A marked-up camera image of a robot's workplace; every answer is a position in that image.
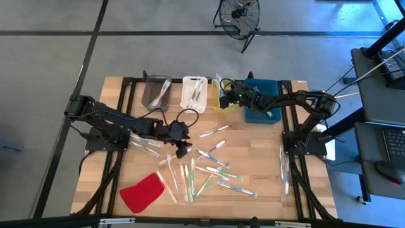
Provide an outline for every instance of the yellow container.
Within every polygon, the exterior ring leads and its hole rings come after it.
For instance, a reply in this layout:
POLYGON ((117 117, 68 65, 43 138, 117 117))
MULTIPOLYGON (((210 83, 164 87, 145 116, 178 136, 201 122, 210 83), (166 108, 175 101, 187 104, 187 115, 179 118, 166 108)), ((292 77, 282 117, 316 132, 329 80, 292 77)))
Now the yellow container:
POLYGON ((237 107, 236 104, 230 104, 228 108, 220 108, 220 90, 221 87, 217 84, 216 80, 212 80, 211 82, 211 87, 212 87, 212 100, 213 100, 213 109, 214 111, 217 112, 231 112, 234 111, 237 107))

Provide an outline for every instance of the clear plastic bin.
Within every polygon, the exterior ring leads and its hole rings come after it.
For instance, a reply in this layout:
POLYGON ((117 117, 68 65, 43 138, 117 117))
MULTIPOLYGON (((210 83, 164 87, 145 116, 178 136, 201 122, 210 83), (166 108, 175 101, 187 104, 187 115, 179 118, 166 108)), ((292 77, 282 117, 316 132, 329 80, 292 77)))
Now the clear plastic bin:
POLYGON ((149 111, 155 108, 161 108, 163 111, 169 109, 171 96, 171 77, 166 75, 148 75, 146 78, 146 85, 144 89, 144 95, 142 96, 142 104, 149 111), (151 103, 160 95, 163 84, 168 80, 170 82, 165 94, 161 98, 161 102, 158 106, 151 106, 151 103))
POLYGON ((220 108, 220 90, 221 87, 220 85, 216 82, 216 80, 212 80, 211 81, 211 87, 212 87, 212 100, 213 100, 213 109, 214 111, 217 112, 231 112, 234 111, 236 109, 236 107, 238 107, 237 104, 229 104, 228 108, 220 108))
POLYGON ((183 109, 192 108, 195 109, 198 113, 204 113, 205 108, 207 107, 207 92, 208 91, 208 79, 206 77, 199 76, 186 76, 183 78, 183 91, 182 91, 182 101, 180 106, 183 109), (196 90, 197 82, 201 81, 201 92, 198 95, 198 99, 195 100, 195 103, 191 103, 192 96, 196 90))

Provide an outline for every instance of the red cloth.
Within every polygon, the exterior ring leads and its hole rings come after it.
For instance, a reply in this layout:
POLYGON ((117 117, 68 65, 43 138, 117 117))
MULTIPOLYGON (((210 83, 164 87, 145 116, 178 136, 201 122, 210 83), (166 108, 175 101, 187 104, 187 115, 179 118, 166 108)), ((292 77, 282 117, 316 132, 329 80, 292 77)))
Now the red cloth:
POLYGON ((139 213, 155 201, 164 189, 159 177, 153 173, 137 185, 121 189, 120 195, 131 212, 139 213))

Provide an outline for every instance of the keyboard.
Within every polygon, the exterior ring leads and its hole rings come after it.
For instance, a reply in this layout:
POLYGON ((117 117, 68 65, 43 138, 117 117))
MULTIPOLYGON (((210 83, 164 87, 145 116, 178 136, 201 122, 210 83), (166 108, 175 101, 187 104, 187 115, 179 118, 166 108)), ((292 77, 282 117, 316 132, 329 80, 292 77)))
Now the keyboard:
POLYGON ((384 129, 382 132, 391 164, 405 168, 405 130, 384 129))

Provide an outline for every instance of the white plastic bin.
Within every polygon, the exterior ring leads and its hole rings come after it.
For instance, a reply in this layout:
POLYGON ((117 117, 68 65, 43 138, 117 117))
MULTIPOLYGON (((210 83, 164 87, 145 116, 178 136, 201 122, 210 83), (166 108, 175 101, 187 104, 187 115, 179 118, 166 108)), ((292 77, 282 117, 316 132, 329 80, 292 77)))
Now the white plastic bin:
POLYGON ((192 108, 196 110, 198 113, 204 113, 205 107, 207 107, 207 92, 208 92, 208 79, 206 77, 185 76, 183 78, 182 102, 180 103, 180 106, 183 109, 192 108), (198 100, 194 105, 187 107, 196 88, 196 84, 199 80, 202 81, 202 87, 198 100))

